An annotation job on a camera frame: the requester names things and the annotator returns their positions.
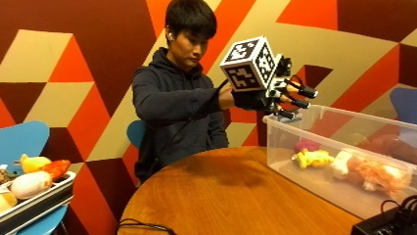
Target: young man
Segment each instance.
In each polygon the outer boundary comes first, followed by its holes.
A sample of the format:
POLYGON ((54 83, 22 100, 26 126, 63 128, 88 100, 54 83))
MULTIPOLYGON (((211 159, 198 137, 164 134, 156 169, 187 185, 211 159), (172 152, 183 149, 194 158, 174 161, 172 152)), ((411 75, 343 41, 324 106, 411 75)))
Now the young man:
POLYGON ((206 150, 228 147, 223 110, 234 107, 231 86, 214 88, 200 59, 216 34, 204 0, 172 0, 166 13, 167 48, 135 72, 134 104, 147 123, 135 172, 142 182, 163 167, 206 150))

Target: round wooden table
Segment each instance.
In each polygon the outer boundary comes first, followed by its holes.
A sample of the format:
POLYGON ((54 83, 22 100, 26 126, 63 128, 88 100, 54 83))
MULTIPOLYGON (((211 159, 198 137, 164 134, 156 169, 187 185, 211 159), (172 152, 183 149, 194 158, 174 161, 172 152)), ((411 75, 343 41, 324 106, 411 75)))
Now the round wooden table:
MULTIPOLYGON (((179 235, 348 235, 359 217, 275 172, 266 147, 207 151, 166 167, 144 183, 123 218, 179 235)), ((167 234, 122 227, 119 235, 167 234)))

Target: white tray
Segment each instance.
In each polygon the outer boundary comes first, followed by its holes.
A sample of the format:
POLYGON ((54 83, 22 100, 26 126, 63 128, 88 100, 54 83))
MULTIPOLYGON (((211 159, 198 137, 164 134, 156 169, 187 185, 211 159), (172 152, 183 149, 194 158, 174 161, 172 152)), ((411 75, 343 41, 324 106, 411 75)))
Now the white tray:
POLYGON ((15 234, 58 207, 71 202, 75 177, 76 173, 68 171, 58 182, 54 182, 48 191, 0 213, 0 234, 15 234))

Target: blue chair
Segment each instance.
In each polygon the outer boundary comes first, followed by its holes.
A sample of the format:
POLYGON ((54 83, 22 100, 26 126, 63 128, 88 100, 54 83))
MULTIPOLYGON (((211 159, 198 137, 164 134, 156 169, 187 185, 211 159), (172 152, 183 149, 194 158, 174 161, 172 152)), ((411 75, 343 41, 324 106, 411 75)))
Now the blue chair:
MULTIPOLYGON (((417 124, 417 89, 396 87, 389 94, 391 102, 396 110, 399 120, 417 124)), ((415 130, 401 128, 399 139, 417 148, 417 133, 415 130)))
POLYGON ((417 89, 396 87, 389 94, 399 120, 417 124, 417 89))
POLYGON ((140 149, 143 138, 146 134, 147 125, 143 120, 135 120, 131 122, 127 130, 131 143, 140 149))
MULTIPOLYGON (((40 156, 48 138, 50 127, 39 120, 0 128, 0 164, 8 165, 8 171, 16 174, 23 173, 23 168, 16 162, 23 154, 28 154, 31 157, 40 156)), ((60 206, 20 229, 18 234, 51 234, 63 220, 67 208, 67 205, 60 206)))
POLYGON ((50 127, 38 120, 0 128, 0 164, 8 165, 8 171, 23 173, 16 162, 23 154, 39 156, 48 138, 50 127))

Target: transparent storage box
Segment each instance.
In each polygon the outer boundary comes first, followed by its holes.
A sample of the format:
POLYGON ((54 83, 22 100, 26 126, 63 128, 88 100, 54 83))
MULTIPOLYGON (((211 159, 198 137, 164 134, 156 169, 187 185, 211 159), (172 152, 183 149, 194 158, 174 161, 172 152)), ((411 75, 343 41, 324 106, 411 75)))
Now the transparent storage box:
POLYGON ((316 105, 295 120, 267 116, 264 122, 268 166, 348 212, 369 218, 384 200, 401 203, 417 194, 417 125, 316 105))

